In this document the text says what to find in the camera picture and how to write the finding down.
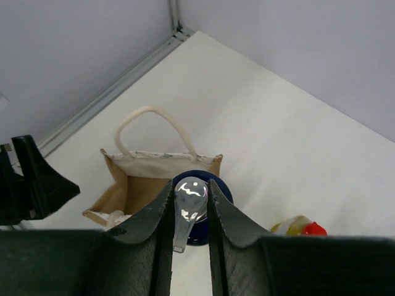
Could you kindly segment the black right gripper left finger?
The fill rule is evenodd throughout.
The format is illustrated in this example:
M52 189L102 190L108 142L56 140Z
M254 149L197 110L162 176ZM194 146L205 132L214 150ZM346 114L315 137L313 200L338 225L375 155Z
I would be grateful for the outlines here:
M173 184L108 231L1 233L2 295L169 295Z

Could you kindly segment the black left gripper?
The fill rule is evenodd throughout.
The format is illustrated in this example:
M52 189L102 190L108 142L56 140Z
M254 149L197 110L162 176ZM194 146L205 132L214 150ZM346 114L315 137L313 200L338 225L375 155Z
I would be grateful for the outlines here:
M44 159L32 136L1 145L1 225L42 220L80 194L77 184L63 177Z

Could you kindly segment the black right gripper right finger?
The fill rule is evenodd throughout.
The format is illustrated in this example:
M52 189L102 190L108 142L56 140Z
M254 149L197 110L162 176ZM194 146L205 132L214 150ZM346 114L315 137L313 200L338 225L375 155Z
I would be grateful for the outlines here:
M209 182L214 295L393 295L394 241L384 237L279 236Z

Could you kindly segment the yellow liquid bottle red cap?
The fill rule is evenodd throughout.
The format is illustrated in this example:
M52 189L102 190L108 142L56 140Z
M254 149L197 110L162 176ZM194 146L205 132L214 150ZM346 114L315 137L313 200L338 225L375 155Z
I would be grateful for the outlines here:
M327 236L327 231L314 221L298 215L274 225L271 230L277 235L287 236Z

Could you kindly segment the canvas and burlap tote bag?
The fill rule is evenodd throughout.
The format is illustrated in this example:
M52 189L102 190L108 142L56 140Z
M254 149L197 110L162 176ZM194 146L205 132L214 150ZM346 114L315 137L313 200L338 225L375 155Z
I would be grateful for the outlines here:
M187 148L185 153L130 151L122 143L120 134L124 127L144 113L152 112L164 118L179 134ZM117 128L114 142L120 151L117 155L101 149L114 184L82 215L95 223L112 228L151 203L168 183L189 170L203 170L220 175L223 155L199 155L188 133L165 110L145 106L130 113Z

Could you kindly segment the dark blue pump bottle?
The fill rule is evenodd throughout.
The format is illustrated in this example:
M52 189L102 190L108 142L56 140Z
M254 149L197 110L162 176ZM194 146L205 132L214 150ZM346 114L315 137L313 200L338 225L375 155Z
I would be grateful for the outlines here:
M173 251L183 253L188 245L208 243L207 201L209 181L214 180L226 199L233 202L228 186L208 171L190 170L173 178L175 232Z

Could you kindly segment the aluminium left corner post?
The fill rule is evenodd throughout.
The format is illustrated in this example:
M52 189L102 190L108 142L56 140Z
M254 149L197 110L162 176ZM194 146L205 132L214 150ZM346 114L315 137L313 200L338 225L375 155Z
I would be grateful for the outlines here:
M170 36L128 66L126 70L105 85L93 98L77 109L65 123L43 139L38 144L38 148L44 157L54 152L68 138L82 129L131 85L136 83L194 34L193 30L183 25L180 1L168 1L167 3L170 14Z

